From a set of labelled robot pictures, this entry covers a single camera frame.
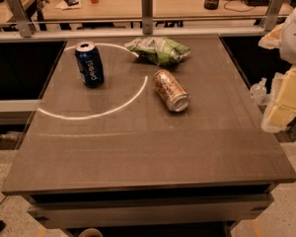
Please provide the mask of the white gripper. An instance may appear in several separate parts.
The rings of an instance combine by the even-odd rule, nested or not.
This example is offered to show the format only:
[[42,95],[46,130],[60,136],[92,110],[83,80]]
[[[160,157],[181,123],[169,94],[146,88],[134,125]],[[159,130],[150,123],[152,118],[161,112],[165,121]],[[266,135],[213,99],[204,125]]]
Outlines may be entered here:
[[[296,64],[296,8],[285,20],[259,40],[266,49],[279,48],[280,57]],[[269,101],[263,114],[261,128],[265,132],[284,130],[296,118],[296,65],[284,74],[276,73],[271,83]]]

